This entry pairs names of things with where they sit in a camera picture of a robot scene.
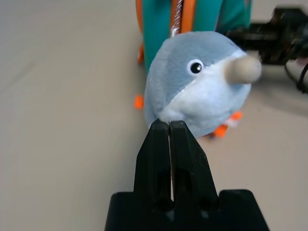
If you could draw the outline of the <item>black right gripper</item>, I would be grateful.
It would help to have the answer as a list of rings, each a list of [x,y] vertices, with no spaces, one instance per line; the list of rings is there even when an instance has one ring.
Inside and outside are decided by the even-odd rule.
[[[302,8],[275,8],[263,27],[237,28],[226,36],[235,43],[269,42],[259,51],[265,64],[285,64],[289,60],[308,57],[308,14]]]

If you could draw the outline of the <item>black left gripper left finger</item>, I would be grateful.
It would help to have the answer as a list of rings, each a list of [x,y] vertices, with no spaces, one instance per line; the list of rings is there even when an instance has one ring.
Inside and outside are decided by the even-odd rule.
[[[168,124],[154,121],[139,150],[134,189],[154,209],[172,209]]]

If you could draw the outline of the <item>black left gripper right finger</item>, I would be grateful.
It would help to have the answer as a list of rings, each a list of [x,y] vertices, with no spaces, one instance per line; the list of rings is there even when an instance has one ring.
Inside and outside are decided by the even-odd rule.
[[[176,204],[216,208],[218,195],[206,154],[183,121],[170,123],[170,151]]]

